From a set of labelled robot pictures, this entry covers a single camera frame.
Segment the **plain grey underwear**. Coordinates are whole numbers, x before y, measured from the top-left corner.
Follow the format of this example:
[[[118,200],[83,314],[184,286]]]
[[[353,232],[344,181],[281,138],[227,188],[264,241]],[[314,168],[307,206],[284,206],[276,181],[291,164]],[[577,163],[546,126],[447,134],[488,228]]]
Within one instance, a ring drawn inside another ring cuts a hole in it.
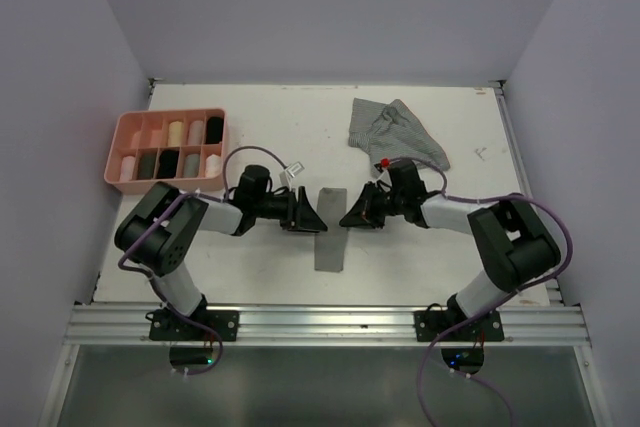
[[[323,187],[318,196],[317,212],[328,230],[316,235],[314,241],[314,270],[340,273],[344,269],[348,230],[339,225],[346,214],[347,190]]]

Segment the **beige navy-trimmed underwear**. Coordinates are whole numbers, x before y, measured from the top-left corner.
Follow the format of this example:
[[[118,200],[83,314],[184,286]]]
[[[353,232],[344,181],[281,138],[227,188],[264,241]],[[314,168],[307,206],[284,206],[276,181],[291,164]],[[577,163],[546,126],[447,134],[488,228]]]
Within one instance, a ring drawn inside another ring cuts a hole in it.
[[[182,142],[184,129],[183,121],[172,121],[168,124],[167,129],[167,146],[168,147],[179,147]]]

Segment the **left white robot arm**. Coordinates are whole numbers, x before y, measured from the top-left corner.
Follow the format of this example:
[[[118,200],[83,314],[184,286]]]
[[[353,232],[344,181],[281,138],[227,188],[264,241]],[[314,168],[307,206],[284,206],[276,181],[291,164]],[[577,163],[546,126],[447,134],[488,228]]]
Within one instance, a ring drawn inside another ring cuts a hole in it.
[[[165,308],[174,314],[173,328],[185,339],[201,337],[208,326],[203,311],[206,297],[185,264],[199,231],[239,237],[259,219],[276,221],[289,232],[328,230],[303,187],[273,191],[271,184],[269,170],[260,165],[244,169],[227,200],[157,182],[116,229],[114,244],[122,252],[118,268],[149,281]]]

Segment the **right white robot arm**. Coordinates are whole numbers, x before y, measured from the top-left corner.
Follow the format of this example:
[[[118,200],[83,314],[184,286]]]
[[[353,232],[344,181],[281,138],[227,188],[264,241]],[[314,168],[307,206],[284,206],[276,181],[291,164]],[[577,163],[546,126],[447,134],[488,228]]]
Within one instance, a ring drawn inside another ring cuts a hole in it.
[[[428,190],[412,159],[383,159],[376,168],[388,173],[390,181],[366,183],[340,219],[341,227],[381,229],[388,217],[401,216],[419,228],[444,229],[474,240],[482,270],[449,298],[444,310],[445,326],[454,338],[470,338],[481,327],[479,314],[491,312],[560,264],[557,242],[524,196],[454,199],[444,189]]]

